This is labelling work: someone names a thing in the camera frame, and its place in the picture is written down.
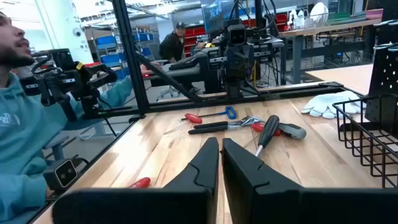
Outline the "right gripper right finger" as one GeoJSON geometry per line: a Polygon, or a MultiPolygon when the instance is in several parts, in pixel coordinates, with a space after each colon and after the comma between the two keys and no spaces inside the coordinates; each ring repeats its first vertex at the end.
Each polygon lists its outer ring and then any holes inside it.
{"type": "Polygon", "coordinates": [[[221,156],[233,223],[397,223],[396,189],[303,187],[230,138],[221,156]]]}

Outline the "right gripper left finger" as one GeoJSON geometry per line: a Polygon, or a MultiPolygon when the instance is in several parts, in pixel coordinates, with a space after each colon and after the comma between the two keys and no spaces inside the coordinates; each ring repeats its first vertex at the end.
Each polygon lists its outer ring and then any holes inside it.
{"type": "Polygon", "coordinates": [[[174,179],[162,188],[81,189],[53,205],[54,223],[214,223],[219,145],[208,138],[174,179]]]}

